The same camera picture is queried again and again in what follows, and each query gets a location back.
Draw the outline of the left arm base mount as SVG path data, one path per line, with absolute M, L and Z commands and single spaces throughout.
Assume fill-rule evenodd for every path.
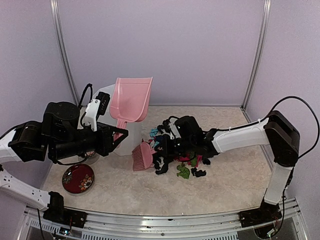
M 43 212 L 43 218 L 55 223 L 83 229 L 87 213 L 80 210 L 65 208 L 64 198 L 58 192 L 50 191 L 48 209 Z

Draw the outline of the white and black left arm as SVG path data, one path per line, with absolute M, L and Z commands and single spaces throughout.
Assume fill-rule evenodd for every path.
M 0 162 L 60 160 L 95 152 L 106 157 L 129 135 L 128 130 L 98 123 L 97 129 L 78 128 L 79 108 L 71 102 L 50 102 L 43 120 L 16 125 L 0 137 Z M 0 189 L 6 194 L 50 213 L 63 223 L 70 218 L 64 198 L 57 192 L 35 188 L 0 169 Z

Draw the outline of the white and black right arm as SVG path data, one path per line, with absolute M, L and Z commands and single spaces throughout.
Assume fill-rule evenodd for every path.
M 157 206 L 162 215 L 228 212 L 257 207 L 270 179 L 259 146 L 238 148 L 211 158 L 207 175 L 182 180 L 170 165 L 168 181 Z

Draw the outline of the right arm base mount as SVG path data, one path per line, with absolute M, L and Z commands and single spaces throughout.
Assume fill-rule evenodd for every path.
M 241 227 L 246 228 L 279 220 L 282 218 L 282 213 L 278 203 L 273 205 L 262 200 L 259 207 L 240 211 L 238 216 Z

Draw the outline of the pink plastic dustpan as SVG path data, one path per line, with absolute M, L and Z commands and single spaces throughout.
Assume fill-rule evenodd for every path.
M 152 82 L 152 77 L 116 79 L 109 113 L 117 120 L 117 128 L 125 129 L 128 123 L 139 123 L 146 118 Z

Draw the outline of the pink hand brush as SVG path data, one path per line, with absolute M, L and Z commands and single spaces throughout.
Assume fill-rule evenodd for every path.
M 150 168 L 153 164 L 153 154 L 156 151 L 151 148 L 148 142 L 142 142 L 132 151 L 134 172 L 143 171 Z

